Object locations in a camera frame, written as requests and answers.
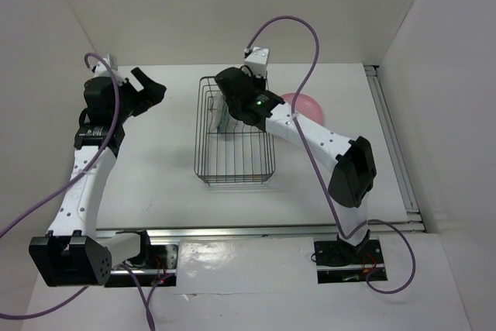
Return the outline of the pink plastic plate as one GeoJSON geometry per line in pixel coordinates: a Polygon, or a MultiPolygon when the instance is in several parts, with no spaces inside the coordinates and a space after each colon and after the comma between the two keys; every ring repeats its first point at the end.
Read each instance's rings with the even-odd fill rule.
{"type": "Polygon", "coordinates": [[[310,120],[317,122],[319,125],[324,125],[324,113],[322,108],[312,97],[300,93],[296,100],[295,110],[310,120]]]}

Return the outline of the clear glass plate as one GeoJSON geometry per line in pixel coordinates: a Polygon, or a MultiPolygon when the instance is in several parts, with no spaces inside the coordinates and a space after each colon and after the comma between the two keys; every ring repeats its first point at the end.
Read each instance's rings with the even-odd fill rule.
{"type": "Polygon", "coordinates": [[[211,120],[209,124],[209,131],[211,133],[223,133],[226,127],[226,102],[223,94],[218,91],[213,98],[212,106],[210,109],[211,120]]]}

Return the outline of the blue green patterned plate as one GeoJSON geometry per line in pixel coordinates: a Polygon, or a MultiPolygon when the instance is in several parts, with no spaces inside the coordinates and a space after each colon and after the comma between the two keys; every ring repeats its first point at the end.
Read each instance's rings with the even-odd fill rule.
{"type": "Polygon", "coordinates": [[[218,124],[217,131],[218,133],[227,133],[229,131],[229,124],[233,120],[232,116],[229,113],[229,109],[227,107],[222,107],[220,113],[218,114],[218,124]]]}

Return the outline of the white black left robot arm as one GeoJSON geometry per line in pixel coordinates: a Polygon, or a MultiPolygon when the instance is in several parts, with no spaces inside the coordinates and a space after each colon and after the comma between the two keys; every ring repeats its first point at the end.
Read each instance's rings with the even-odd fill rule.
{"type": "Polygon", "coordinates": [[[86,106],[74,137],[71,185],[46,234],[29,244],[29,255],[50,287],[104,285],[121,263],[143,268],[153,259],[150,238],[142,230],[124,229],[102,241],[96,237],[104,189],[125,136],[123,125],[161,103],[167,90],[138,67],[131,73],[141,90],[126,78],[113,84],[103,72],[84,84],[86,106]]]}

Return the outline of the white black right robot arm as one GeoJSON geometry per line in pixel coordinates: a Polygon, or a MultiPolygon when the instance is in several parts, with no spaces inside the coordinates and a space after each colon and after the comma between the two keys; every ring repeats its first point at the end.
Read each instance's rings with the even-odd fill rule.
{"type": "Polygon", "coordinates": [[[370,142],[341,136],[295,112],[240,67],[221,71],[215,83],[234,119],[305,149],[315,169],[322,165],[330,173],[322,187],[339,230],[338,253],[347,263],[357,262],[370,237],[367,198],[377,176],[370,142]]]}

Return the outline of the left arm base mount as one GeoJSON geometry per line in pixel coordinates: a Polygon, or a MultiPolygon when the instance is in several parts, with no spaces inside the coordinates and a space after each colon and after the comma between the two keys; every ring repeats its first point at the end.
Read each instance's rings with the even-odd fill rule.
{"type": "Polygon", "coordinates": [[[133,287],[135,283],[130,271],[145,288],[176,285],[179,254],[176,243],[153,245],[145,230],[118,231],[98,242],[109,250],[112,257],[112,270],[105,287],[133,287]]]}

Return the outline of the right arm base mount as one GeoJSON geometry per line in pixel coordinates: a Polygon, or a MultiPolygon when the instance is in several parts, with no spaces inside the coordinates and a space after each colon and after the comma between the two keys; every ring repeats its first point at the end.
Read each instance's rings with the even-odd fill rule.
{"type": "Polygon", "coordinates": [[[381,244],[377,239],[369,240],[355,257],[345,257],[339,251],[336,240],[315,241],[310,259],[316,265],[319,284],[365,282],[368,274],[370,282],[388,279],[381,244]]]}

